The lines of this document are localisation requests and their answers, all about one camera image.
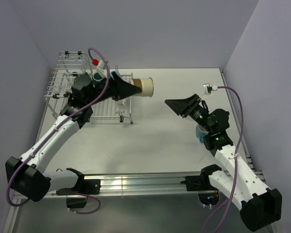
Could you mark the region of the stainless steel cup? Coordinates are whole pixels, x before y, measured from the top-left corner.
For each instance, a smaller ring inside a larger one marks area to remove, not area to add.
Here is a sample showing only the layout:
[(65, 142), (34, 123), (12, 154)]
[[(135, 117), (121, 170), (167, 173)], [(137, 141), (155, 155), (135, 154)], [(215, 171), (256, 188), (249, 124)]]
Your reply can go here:
[(138, 97), (152, 97), (154, 94), (154, 82), (151, 77), (142, 79), (132, 79), (130, 83), (141, 89), (141, 92), (135, 94)]

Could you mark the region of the aluminium frame rail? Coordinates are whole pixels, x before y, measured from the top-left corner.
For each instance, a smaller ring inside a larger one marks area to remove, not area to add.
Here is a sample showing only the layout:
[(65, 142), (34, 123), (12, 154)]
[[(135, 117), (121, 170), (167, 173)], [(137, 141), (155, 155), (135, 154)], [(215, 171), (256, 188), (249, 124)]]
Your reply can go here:
[[(200, 175), (204, 172), (171, 172), (171, 173), (139, 173), (139, 174), (83, 174), (75, 169), (57, 170), (46, 173), (51, 187), (43, 198), (65, 197), (56, 195), (56, 191), (63, 188), (73, 188), (85, 179), (100, 179), (100, 193), (93, 196), (146, 196), (185, 194), (186, 186), (180, 182), (185, 176)], [(201, 194), (213, 191), (194, 191)]]

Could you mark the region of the dark green ceramic mug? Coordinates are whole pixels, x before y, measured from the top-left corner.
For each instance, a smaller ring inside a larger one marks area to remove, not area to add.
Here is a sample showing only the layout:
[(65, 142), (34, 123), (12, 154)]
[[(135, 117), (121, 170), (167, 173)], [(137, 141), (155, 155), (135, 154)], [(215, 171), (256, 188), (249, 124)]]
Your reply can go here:
[(101, 76), (98, 72), (93, 73), (92, 75), (92, 81), (93, 81), (93, 85), (97, 86), (97, 85), (104, 85), (106, 78)]

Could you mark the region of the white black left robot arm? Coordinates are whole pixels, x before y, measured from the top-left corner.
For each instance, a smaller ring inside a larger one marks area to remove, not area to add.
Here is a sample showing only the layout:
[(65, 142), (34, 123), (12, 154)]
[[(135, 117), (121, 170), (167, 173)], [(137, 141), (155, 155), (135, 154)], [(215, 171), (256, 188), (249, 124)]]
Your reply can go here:
[(47, 175), (48, 164), (65, 142), (89, 122), (92, 105), (108, 98), (123, 100), (142, 90), (140, 80), (126, 82), (115, 71), (100, 81), (93, 80), (87, 73), (75, 77), (68, 102), (49, 131), (19, 158), (10, 157), (6, 161), (8, 203), (15, 205), (10, 199), (11, 189), (34, 202), (54, 190), (69, 189), (74, 194), (81, 193), (85, 188), (83, 173), (67, 168)]

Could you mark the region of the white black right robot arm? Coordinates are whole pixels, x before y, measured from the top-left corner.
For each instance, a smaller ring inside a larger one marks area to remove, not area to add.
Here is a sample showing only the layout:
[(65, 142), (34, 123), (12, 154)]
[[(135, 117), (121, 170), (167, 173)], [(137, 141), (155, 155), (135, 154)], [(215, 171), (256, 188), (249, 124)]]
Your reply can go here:
[(226, 197), (232, 196), (243, 223), (252, 232), (280, 220), (282, 195), (277, 189), (270, 189), (235, 152), (236, 147), (226, 132), (229, 112), (215, 109), (210, 113), (200, 105), (197, 94), (164, 102), (176, 115), (190, 117), (207, 131), (203, 143), (221, 163), (201, 169), (198, 176), (187, 176), (183, 181), (187, 191), (217, 189)]

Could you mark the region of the blue white ceramic mug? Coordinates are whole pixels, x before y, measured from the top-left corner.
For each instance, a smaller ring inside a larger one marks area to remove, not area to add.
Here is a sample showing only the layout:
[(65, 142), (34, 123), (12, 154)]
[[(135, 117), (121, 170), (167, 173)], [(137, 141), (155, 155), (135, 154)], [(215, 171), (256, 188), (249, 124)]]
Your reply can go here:
[(204, 129), (201, 125), (197, 124), (195, 135), (199, 139), (200, 143), (204, 142), (204, 136), (206, 136), (207, 134), (208, 134), (208, 131)]

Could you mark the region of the light blue plastic cup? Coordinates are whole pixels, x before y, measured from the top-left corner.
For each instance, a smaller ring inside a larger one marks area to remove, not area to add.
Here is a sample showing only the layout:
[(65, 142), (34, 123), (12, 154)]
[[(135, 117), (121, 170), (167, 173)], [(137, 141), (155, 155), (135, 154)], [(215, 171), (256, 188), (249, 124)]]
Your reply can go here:
[(111, 72), (111, 76), (112, 76), (112, 77), (118, 76), (118, 77), (121, 78), (121, 75), (120, 75), (120, 73), (119, 73), (117, 70), (112, 71), (112, 72)]

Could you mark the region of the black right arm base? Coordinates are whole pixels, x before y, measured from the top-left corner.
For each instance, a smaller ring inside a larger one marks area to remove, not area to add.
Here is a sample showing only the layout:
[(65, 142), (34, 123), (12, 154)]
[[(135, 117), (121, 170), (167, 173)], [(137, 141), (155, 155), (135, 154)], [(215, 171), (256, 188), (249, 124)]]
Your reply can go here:
[(227, 179), (215, 176), (214, 173), (201, 173), (200, 175), (185, 176), (180, 182), (186, 186), (187, 191), (214, 191), (215, 189), (223, 190)]

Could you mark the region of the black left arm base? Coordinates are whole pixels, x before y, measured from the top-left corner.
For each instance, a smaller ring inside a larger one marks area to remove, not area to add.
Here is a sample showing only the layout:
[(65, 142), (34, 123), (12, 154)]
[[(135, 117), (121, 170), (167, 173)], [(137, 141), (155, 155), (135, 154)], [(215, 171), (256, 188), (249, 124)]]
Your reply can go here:
[(56, 195), (97, 195), (100, 193), (101, 180), (100, 179), (85, 179), (80, 184), (73, 188), (63, 188), (56, 191)]

